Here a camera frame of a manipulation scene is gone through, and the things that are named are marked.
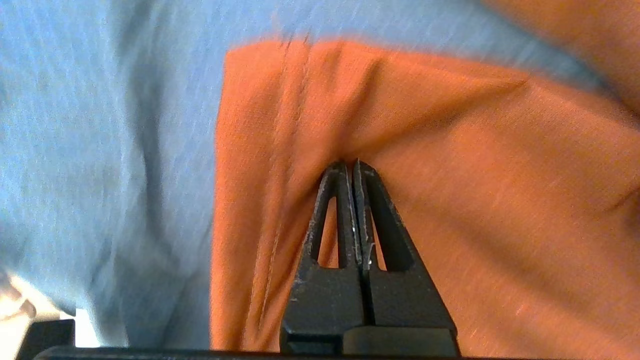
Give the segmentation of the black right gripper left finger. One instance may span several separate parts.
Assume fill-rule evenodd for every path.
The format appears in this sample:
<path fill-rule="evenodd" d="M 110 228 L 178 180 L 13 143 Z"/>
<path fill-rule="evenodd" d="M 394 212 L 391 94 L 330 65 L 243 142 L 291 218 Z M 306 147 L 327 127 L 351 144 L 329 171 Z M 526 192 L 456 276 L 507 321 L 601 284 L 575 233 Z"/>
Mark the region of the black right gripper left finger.
<path fill-rule="evenodd" d="M 334 199 L 336 268 L 320 264 L 330 201 Z M 365 324 L 350 176 L 345 162 L 322 174 L 297 271 L 281 321 L 279 350 L 296 356 L 341 356 L 345 333 Z"/>

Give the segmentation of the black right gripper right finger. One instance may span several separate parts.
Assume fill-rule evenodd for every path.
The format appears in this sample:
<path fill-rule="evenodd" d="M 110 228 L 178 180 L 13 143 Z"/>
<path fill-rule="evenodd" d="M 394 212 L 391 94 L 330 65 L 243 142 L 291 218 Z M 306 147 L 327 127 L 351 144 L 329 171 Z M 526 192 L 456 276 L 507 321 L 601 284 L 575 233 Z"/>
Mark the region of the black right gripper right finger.
<path fill-rule="evenodd" d="M 457 327 L 380 174 L 357 161 L 352 190 L 365 310 L 364 326 L 352 331 L 352 353 L 458 357 Z"/>

